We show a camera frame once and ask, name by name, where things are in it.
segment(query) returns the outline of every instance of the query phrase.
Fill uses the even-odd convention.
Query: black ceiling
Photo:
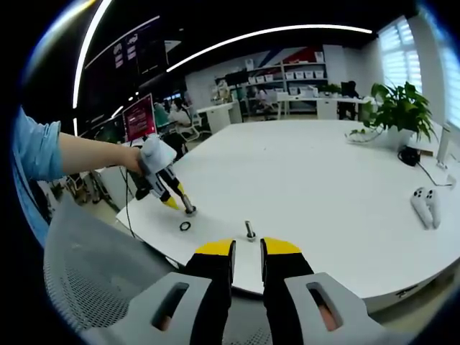
[[[47,66],[42,67],[42,72],[39,73],[41,78],[38,78],[35,83],[39,85],[34,90],[36,96],[44,93],[49,95],[52,88],[53,95],[60,99],[51,111],[53,115],[48,115],[54,119],[59,114],[65,114],[64,116],[67,117],[91,117],[101,111],[100,109],[97,111],[87,109],[84,106],[84,100],[81,101],[82,106],[79,107],[79,110],[75,112],[71,109],[73,78],[79,47],[83,41],[84,29],[97,6],[97,4],[93,5],[92,9],[75,21],[73,28],[67,30],[65,37],[58,42],[59,47],[55,49],[54,58],[51,59],[59,60],[59,64],[48,63]],[[369,0],[284,1],[282,3],[279,1],[246,3],[216,0],[113,0],[96,30],[86,63],[125,32],[157,15],[160,18],[152,23],[153,30],[150,30],[152,35],[156,36],[153,38],[182,42],[168,55],[169,64],[172,65],[218,42],[272,27],[294,24],[342,24],[377,32],[401,15],[410,17],[415,13],[414,8],[411,1],[403,0],[387,0],[384,3]],[[184,64],[175,73],[170,73],[170,77],[183,78],[192,70],[263,50],[322,44],[360,48],[375,37],[375,35],[358,32],[327,29],[291,30],[277,34],[265,34],[206,53]],[[54,75],[59,76],[55,81],[53,81]],[[107,105],[107,107],[113,108],[118,103],[118,100],[114,100],[114,104]]]

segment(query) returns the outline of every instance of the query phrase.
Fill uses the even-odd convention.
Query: office floor
[[[289,119],[316,119],[316,115],[289,115]],[[263,121],[263,116],[252,116],[248,121]],[[187,143],[188,149],[192,150],[201,143],[200,140]],[[100,201],[96,205],[83,204],[83,207],[102,221],[111,224],[114,228],[129,234],[129,230],[116,220],[116,212],[105,202]],[[396,331],[408,331],[416,333],[434,316],[454,289],[454,279],[451,272],[442,274],[421,291],[409,297],[393,307],[374,313],[371,317],[383,326]]]

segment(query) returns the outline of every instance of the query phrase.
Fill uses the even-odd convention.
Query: hand
[[[141,150],[138,147],[124,147],[121,163],[126,169],[131,170],[139,175],[143,175],[139,166]]]

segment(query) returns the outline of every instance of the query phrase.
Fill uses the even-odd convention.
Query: white game controller
[[[435,190],[425,188],[417,189],[410,198],[412,204],[420,219],[427,229],[434,227],[437,229],[441,223],[441,212],[439,206],[438,194]]]

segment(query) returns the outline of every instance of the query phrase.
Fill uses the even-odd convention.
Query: ceiling light
[[[75,81],[73,84],[73,108],[77,107],[78,103],[78,89],[80,88],[81,73],[83,71],[83,63],[85,62],[86,54],[88,53],[88,48],[93,39],[94,32],[99,25],[99,22],[102,19],[105,11],[109,7],[112,0],[102,0],[101,5],[96,10],[94,17],[89,24],[88,31],[86,32],[83,44],[81,45],[80,56],[78,56],[77,70],[75,71]]]
[[[122,109],[123,109],[123,106],[120,106],[117,110],[115,110],[115,112],[112,114],[112,116],[110,116],[110,118],[113,119],[115,115],[117,115]]]
[[[211,46],[209,48],[203,49],[200,52],[196,52],[195,54],[187,57],[186,59],[176,63],[172,67],[169,67],[166,70],[166,72],[170,72],[170,71],[174,70],[175,68],[179,67],[180,65],[183,65],[184,63],[186,63],[186,62],[188,62],[188,61],[190,61],[190,60],[192,60],[192,59],[194,59],[194,58],[196,58],[196,57],[198,57],[198,56],[200,56],[200,55],[202,55],[202,54],[204,54],[206,52],[210,52],[213,49],[222,47],[222,46],[227,45],[229,43],[233,43],[233,42],[236,42],[236,41],[239,41],[239,40],[244,40],[245,38],[250,38],[250,37],[253,37],[253,36],[257,36],[257,35],[268,34],[268,33],[271,33],[271,32],[279,32],[279,31],[286,31],[286,30],[296,30],[296,29],[339,29],[339,30],[362,32],[364,34],[371,34],[372,33],[372,31],[368,30],[368,29],[361,29],[359,27],[348,27],[346,25],[334,25],[334,24],[304,24],[304,25],[290,25],[288,27],[274,27],[272,29],[265,29],[265,30],[260,30],[260,31],[256,31],[256,32],[251,32],[250,34],[243,34],[241,36],[231,38],[230,40],[226,40],[226,41],[217,43],[216,45],[213,45],[213,46]]]
[[[78,137],[78,130],[77,130],[77,118],[73,118],[73,133],[76,137]]]

